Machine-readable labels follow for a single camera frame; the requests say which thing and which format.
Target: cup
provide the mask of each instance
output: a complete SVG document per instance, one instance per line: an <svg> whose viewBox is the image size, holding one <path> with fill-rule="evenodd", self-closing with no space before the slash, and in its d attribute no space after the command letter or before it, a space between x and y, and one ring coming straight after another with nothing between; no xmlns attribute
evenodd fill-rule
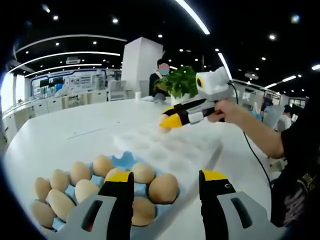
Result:
<svg viewBox="0 0 320 240"><path fill-rule="evenodd" d="M140 91L135 92L135 100L136 101L140 101L141 100L141 92Z"/></svg>

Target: green leaves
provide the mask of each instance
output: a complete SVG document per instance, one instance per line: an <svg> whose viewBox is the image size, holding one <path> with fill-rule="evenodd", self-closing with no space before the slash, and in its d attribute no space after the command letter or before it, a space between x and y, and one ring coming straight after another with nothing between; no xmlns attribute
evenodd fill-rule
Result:
<svg viewBox="0 0 320 240"><path fill-rule="evenodd" d="M191 66L181 67L157 80L154 84L154 88L156 87L168 91L175 98L181 98L184 94L190 94L192 98L198 93L196 73Z"/></svg>

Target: black shirt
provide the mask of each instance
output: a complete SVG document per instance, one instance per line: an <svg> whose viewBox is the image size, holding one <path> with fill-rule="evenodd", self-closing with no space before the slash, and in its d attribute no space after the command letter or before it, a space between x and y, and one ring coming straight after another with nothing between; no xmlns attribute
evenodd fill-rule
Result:
<svg viewBox="0 0 320 240"><path fill-rule="evenodd" d="M168 93L166 91L163 91L161 89L156 89L154 90L155 82L160 79L160 77L156 74L153 73L149 77L149 96L154 97L156 94L163 94L165 96L168 96Z"/></svg>
<svg viewBox="0 0 320 240"><path fill-rule="evenodd" d="M320 97L310 98L297 121L281 133L287 166L272 189L271 222L288 227L284 239L320 239Z"/></svg>

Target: potted plant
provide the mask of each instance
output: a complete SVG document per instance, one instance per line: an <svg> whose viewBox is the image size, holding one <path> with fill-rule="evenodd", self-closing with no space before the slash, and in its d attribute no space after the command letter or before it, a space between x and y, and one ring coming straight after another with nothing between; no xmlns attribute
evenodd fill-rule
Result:
<svg viewBox="0 0 320 240"><path fill-rule="evenodd" d="M181 104L198 94L196 73L191 66L183 66L173 73L163 76L154 84L155 88L171 95L171 104Z"/></svg>

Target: white foam egg tray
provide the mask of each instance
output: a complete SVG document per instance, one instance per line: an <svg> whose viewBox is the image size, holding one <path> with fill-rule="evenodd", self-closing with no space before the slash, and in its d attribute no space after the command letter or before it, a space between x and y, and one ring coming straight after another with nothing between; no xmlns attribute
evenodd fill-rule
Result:
<svg viewBox="0 0 320 240"><path fill-rule="evenodd" d="M212 170L222 149L222 130L213 128L212 124L202 121L161 133L155 123L114 136L114 143L120 150L130 151L154 168L173 174L184 190L170 211L144 227L134 239L157 239L178 213L197 197L199 170Z"/></svg>

